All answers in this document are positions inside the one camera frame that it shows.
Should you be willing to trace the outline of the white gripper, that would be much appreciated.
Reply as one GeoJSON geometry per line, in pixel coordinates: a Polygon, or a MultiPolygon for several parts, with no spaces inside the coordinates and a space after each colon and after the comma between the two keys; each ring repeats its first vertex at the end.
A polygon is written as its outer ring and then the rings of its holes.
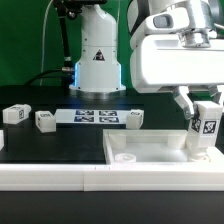
{"type": "Polygon", "coordinates": [[[187,86],[211,85],[213,101],[223,104],[224,40],[212,39],[210,44],[210,48],[184,48],[176,35],[145,37],[130,58],[133,87],[140,93],[155,93],[177,86],[173,97],[186,120],[194,117],[187,86]]]}

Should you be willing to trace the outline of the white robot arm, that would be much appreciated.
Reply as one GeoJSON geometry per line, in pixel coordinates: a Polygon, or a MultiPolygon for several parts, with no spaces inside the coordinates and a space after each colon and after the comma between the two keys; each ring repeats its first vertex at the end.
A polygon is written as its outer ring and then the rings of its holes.
{"type": "MultiPolygon", "coordinates": [[[[224,112],[224,40],[212,10],[218,0],[131,0],[127,9],[132,86],[140,93],[171,92],[190,119],[191,91],[207,91],[224,112]]],[[[98,4],[82,7],[82,53],[71,88],[87,97],[123,91],[116,21],[98,4]]]]}

